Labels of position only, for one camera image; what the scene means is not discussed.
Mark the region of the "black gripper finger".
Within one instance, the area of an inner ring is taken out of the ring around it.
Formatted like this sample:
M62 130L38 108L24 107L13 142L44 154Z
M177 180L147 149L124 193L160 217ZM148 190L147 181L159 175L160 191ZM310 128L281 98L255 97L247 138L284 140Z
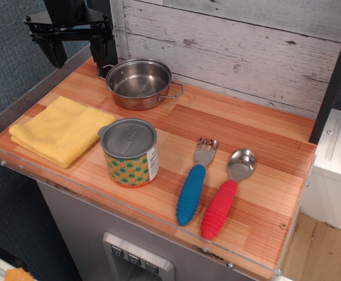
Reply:
M35 35L36 43L56 68L62 68L67 60L67 54L64 49L62 32L56 32L48 35Z
M114 63L114 39L102 35L93 35L90 39L90 50L97 64Z

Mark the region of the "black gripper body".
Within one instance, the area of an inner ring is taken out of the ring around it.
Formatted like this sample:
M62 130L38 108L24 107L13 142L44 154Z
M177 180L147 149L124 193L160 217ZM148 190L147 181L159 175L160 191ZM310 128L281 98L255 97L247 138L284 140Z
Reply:
M44 1L45 12L26 15L24 24L30 29L30 36L62 32L62 41L87 41L93 35L104 33L92 28L93 23L104 23L101 13L90 9L85 1Z

